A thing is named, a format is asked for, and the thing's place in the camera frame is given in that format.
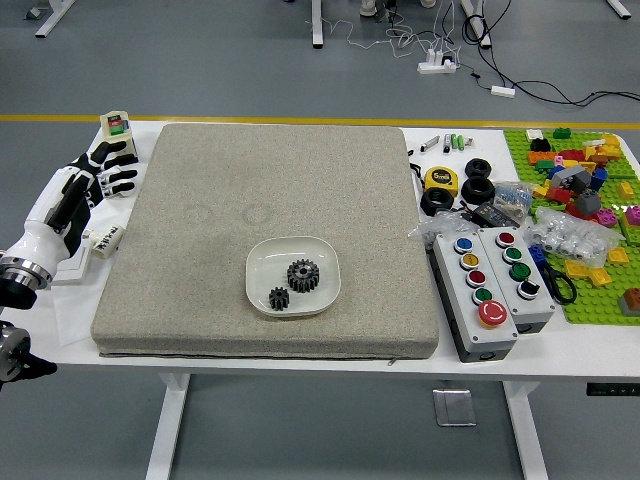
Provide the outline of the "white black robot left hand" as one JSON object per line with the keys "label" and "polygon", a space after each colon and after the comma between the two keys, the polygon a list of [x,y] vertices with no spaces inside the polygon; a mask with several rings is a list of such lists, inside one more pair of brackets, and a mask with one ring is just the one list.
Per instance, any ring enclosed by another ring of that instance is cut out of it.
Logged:
{"label": "white black robot left hand", "polygon": [[24,223],[23,236],[1,260],[52,277],[58,264],[78,250],[91,211],[102,201],[136,188],[139,160],[131,141],[101,142],[58,169]]}

